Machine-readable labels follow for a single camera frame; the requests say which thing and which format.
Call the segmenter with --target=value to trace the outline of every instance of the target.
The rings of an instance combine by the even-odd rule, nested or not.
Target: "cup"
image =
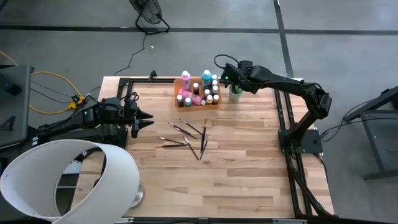
[[[229,100],[231,102],[238,102],[241,97],[243,90],[238,88],[238,86],[229,86]]]

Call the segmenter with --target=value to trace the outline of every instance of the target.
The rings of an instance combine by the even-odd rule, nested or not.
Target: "wooden tabletop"
[[[104,77],[99,98],[116,96],[118,83],[119,77]],[[279,149],[280,127],[272,89],[259,90],[255,95],[243,93],[239,103],[232,103],[222,88],[220,110],[181,113],[175,109],[172,83],[138,83],[133,89],[139,95],[138,106],[154,115],[155,123],[140,130],[137,139],[127,140],[126,150],[138,165],[146,194],[142,205],[127,211],[126,216],[294,217],[285,157]],[[307,107],[300,97],[291,96],[291,101],[298,121]],[[195,133],[179,118],[199,130],[208,118],[206,133],[210,140],[202,160],[198,161],[187,147],[155,148],[170,143],[158,137],[183,141],[183,134],[168,122]],[[199,154],[200,140],[188,140]],[[308,187],[333,213],[321,162],[311,154],[302,157]],[[86,186],[93,186],[100,176],[102,162],[101,152],[83,161],[72,207],[90,192]],[[301,190],[298,195],[304,211]]]

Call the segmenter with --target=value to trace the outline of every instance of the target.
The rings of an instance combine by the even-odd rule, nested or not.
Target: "wooden box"
[[[191,87],[190,87],[191,93],[193,93],[193,84],[194,83],[199,84],[199,96],[201,96],[203,98],[205,95],[205,92],[203,90],[203,85],[201,84],[201,77],[191,77]],[[180,91],[182,88],[183,88],[182,79],[176,78],[174,80],[174,105],[179,112],[200,111],[200,110],[218,110],[220,108],[220,104],[222,102],[220,85],[218,85],[218,96],[220,96],[220,98],[218,100],[218,104],[203,106],[203,105],[194,105],[192,103],[191,106],[184,105],[184,107],[180,108],[180,107],[178,107],[178,103],[177,103],[177,95],[178,95],[178,91]]]

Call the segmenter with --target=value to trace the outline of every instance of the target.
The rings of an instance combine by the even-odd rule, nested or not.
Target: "yellow cable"
[[[12,61],[14,65],[18,65],[18,63],[17,63],[16,61],[14,61],[12,58],[10,58],[10,56],[6,55],[4,52],[0,51],[0,54],[2,54],[2,55],[5,56],[6,58],[8,58],[10,61]],[[59,77],[59,78],[64,79],[65,81],[67,81],[67,82],[75,89],[75,91],[77,92],[77,94],[79,94],[79,98],[80,98],[80,99],[83,97],[83,96],[80,94],[80,92],[77,90],[77,88],[74,86],[74,84],[73,84],[71,81],[69,81],[67,78],[63,77],[62,75],[59,75],[59,74],[56,74],[56,73],[53,73],[53,72],[47,72],[47,71],[34,72],[34,73],[32,73],[32,75],[42,74],[42,73],[44,73],[44,74],[49,74],[49,75],[55,75],[56,77]],[[71,104],[70,104],[67,108],[65,108],[64,110],[56,111],[56,112],[41,111],[41,110],[38,110],[38,109],[34,108],[32,105],[29,105],[29,108],[32,109],[32,110],[34,110],[34,111],[36,111],[36,112],[38,112],[38,113],[42,113],[42,114],[60,114],[60,113],[66,112],[66,111],[68,111],[68,110],[74,109],[72,103],[74,103],[74,102],[71,102]]]
[[[77,88],[74,86],[74,84],[69,81],[67,78],[63,77],[62,75],[53,73],[53,72],[47,72],[47,71],[39,71],[39,72],[34,72],[32,73],[32,75],[36,75],[36,74],[49,74],[49,75],[55,75],[56,77],[62,78],[63,80],[67,81],[69,83],[69,85],[71,85],[75,91],[77,92],[77,94],[79,94],[79,97],[81,97],[82,95],[80,94],[80,92],[77,90]]]
[[[14,63],[14,65],[18,65],[17,62],[15,62],[12,58],[10,58],[8,55],[3,53],[1,50],[0,50],[0,54],[4,55],[6,58],[8,58],[10,61],[12,61]]]
[[[64,112],[66,112],[66,111],[69,110],[69,107],[67,107],[67,108],[65,108],[64,110],[61,110],[61,111],[46,112],[46,111],[38,110],[38,109],[34,108],[32,105],[29,105],[29,107],[30,107],[32,110],[34,110],[34,111],[36,111],[36,112],[38,112],[38,113],[42,113],[42,114],[60,114],[60,113],[64,113]]]

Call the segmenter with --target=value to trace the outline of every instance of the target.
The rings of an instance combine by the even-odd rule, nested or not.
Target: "lamp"
[[[67,165],[82,152],[99,147],[106,156],[103,175],[75,208],[61,217],[55,201],[57,185]],[[114,223],[139,192],[139,173],[124,149],[83,140],[59,140],[37,146],[12,161],[0,179],[4,198],[20,212],[53,223]]]

